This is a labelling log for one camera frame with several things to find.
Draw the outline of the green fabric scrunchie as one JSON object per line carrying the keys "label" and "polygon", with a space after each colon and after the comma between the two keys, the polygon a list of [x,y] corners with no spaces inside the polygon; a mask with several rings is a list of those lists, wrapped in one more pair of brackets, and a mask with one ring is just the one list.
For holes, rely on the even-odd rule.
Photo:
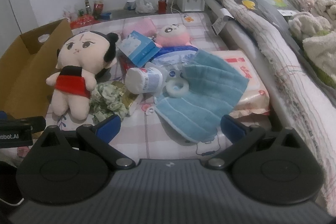
{"label": "green fabric scrunchie", "polygon": [[109,83],[99,83],[91,92],[89,101],[93,122],[98,124],[112,115],[117,115],[123,121],[128,110],[122,102],[120,89]]}

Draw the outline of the gold white small box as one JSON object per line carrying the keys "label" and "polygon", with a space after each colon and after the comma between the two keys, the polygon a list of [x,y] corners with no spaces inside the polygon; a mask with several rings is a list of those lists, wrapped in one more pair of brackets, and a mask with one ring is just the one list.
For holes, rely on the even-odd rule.
{"label": "gold white small box", "polygon": [[121,96],[121,101],[125,105],[127,109],[127,116],[133,115],[135,112],[137,106],[141,103],[143,100],[143,95],[142,94],[133,94],[131,93],[123,84],[122,82],[119,81],[113,81],[112,85],[116,86],[119,88],[119,94]]}

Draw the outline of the blue microfiber cloth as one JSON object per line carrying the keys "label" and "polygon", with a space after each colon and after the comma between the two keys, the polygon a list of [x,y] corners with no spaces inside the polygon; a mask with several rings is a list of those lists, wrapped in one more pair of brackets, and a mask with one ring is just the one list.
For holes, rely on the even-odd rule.
{"label": "blue microfiber cloth", "polygon": [[174,98],[166,89],[157,97],[156,113],[193,143],[212,141],[221,118],[242,98],[249,80],[220,57],[198,50],[182,68],[189,90]]}

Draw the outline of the white yogurt cup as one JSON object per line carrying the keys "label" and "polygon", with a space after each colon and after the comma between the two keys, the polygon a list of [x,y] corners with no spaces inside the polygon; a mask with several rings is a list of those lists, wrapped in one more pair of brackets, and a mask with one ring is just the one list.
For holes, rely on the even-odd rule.
{"label": "white yogurt cup", "polygon": [[158,96],[167,79],[163,68],[130,68],[125,76],[125,86],[133,94],[151,93]]}

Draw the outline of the red toothpaste tube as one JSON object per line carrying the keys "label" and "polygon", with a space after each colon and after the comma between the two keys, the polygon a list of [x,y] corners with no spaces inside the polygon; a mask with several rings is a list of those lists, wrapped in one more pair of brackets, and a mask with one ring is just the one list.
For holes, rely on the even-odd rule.
{"label": "red toothpaste tube", "polygon": [[119,63],[120,63],[120,67],[122,70],[123,75],[126,75],[127,71],[130,68],[135,68],[136,66],[124,55],[120,55],[118,57]]}

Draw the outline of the black-haired red-dress plush doll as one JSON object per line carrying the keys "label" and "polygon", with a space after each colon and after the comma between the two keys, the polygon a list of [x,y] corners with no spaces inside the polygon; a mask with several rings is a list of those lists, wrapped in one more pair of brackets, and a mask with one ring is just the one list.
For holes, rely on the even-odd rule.
{"label": "black-haired red-dress plush doll", "polygon": [[56,116],[70,112],[83,121],[90,110],[91,92],[116,58],[116,44],[120,35],[86,31],[69,38],[58,50],[56,73],[46,79],[54,88],[51,109]]}

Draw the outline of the blue mask box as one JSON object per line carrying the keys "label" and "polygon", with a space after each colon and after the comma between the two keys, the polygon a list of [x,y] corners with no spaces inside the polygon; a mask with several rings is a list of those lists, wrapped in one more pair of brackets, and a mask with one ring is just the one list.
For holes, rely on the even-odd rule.
{"label": "blue mask box", "polygon": [[117,43],[117,48],[136,67],[143,67],[161,50],[151,38],[148,38],[137,31],[131,32],[127,38]]}

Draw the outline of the blue wet wipes pack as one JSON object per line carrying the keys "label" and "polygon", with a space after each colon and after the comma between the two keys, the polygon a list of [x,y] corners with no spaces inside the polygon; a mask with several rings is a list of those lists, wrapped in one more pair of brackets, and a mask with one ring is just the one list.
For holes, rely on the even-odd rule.
{"label": "blue wet wipes pack", "polygon": [[162,47],[150,62],[165,68],[169,73],[179,72],[197,53],[198,49],[193,46]]}

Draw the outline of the pink knitted cloth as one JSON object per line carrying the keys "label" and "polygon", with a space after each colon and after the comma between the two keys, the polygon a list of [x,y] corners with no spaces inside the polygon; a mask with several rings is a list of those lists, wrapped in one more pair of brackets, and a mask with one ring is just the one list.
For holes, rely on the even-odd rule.
{"label": "pink knitted cloth", "polygon": [[157,34],[157,28],[151,18],[143,18],[130,26],[124,27],[121,33],[122,38],[127,38],[133,31],[151,38]]}

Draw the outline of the pink round plush toy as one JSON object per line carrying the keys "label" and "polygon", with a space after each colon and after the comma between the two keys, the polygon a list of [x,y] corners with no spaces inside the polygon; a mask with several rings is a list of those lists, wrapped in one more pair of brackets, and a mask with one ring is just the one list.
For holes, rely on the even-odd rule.
{"label": "pink round plush toy", "polygon": [[162,27],[156,37],[155,45],[162,47],[190,46],[191,38],[183,24],[171,24]]}

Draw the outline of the brown cardboard box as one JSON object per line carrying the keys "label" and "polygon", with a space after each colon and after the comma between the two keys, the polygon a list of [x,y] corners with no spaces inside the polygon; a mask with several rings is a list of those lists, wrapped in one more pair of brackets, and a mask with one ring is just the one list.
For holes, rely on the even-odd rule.
{"label": "brown cardboard box", "polygon": [[19,35],[1,57],[1,110],[14,118],[45,116],[56,72],[56,52],[72,36],[63,19]]}

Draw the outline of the white care label tag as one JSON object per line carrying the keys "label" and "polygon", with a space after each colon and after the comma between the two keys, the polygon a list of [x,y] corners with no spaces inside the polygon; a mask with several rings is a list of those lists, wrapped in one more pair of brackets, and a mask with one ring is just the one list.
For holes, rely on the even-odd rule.
{"label": "white care label tag", "polygon": [[221,8],[218,10],[219,14],[217,15],[217,19],[211,26],[213,33],[218,36],[226,23],[230,20],[234,20],[235,18],[231,15],[231,13],[226,8]]}

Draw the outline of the white paper cup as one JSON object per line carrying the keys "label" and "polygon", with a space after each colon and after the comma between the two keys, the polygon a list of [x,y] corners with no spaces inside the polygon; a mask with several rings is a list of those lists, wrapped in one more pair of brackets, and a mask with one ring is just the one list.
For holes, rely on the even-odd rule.
{"label": "white paper cup", "polygon": [[127,0],[126,9],[127,10],[135,10],[136,8],[136,0]]}

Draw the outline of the white plastic bag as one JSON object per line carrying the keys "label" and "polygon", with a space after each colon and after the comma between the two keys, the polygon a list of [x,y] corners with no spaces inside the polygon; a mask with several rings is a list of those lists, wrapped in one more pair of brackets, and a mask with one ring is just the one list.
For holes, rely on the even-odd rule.
{"label": "white plastic bag", "polygon": [[135,12],[138,14],[151,14],[157,11],[157,0],[136,0]]}

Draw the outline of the red thermos bottle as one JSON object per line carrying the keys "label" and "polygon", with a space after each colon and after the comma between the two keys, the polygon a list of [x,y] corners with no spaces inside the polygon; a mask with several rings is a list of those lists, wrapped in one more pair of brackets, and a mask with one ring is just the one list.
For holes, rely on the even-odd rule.
{"label": "red thermos bottle", "polygon": [[158,13],[165,14],[167,9],[167,0],[158,0]]}

